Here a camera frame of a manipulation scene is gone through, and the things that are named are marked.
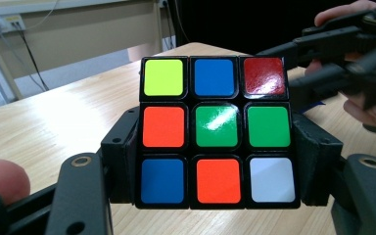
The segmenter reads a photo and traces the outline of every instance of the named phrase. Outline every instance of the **finger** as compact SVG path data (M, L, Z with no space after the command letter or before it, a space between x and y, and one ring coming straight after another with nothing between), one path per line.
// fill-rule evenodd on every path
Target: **finger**
M0 197L10 205L30 193L29 178L19 165L0 160Z
M305 70L305 74L310 74L322 69L322 64L319 60L312 60Z
M359 100L346 101L344 103L344 110L358 121L367 125L376 126L376 106L369 110L364 110L362 105L358 104L357 101Z
M375 2L371 2L367 0L358 0L349 5L342 5L342 6L334 7L324 12L319 13L318 15L316 15L314 19L314 23L316 26L321 26L329 20L344 16L344 15L354 14L356 12L360 12L360 11L364 11L368 9L374 9L374 8L376 8Z
M349 95L347 93L342 93L345 97L347 97L354 105L356 105L358 108L363 109L364 102L365 102L365 96L363 93L359 92L357 94Z

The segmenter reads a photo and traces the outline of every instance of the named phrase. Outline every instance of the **light wood tabletop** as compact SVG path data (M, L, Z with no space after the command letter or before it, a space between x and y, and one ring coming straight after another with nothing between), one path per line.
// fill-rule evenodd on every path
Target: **light wood tabletop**
M201 43L190 43L161 56L239 55ZM126 110L139 105L140 62L82 79L72 84L0 107L0 159L23 166L31 191L57 182L67 158L95 153ZM303 69L288 71L292 77ZM376 156L376 134L370 133L337 96L306 115L344 143L342 156ZM296 210L138 210L112 205L115 234L335 234L327 207Z

